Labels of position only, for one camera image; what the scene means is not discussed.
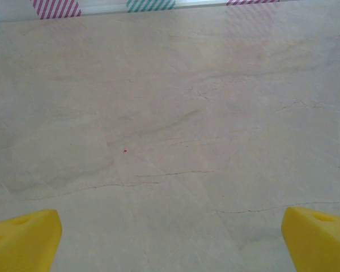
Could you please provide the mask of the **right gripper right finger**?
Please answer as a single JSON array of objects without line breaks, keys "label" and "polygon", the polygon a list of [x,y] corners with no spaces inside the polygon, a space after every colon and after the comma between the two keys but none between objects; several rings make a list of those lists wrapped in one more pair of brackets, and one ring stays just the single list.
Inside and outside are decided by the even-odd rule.
[{"label": "right gripper right finger", "polygon": [[340,216],[289,207],[281,230],[297,272],[340,272]]}]

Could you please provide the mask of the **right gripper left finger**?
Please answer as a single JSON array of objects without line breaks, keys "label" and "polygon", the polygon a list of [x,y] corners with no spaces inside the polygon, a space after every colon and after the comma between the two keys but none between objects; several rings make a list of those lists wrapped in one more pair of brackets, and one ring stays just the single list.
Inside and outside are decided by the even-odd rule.
[{"label": "right gripper left finger", "polygon": [[62,236],[56,210],[0,222],[0,272],[50,272]]}]

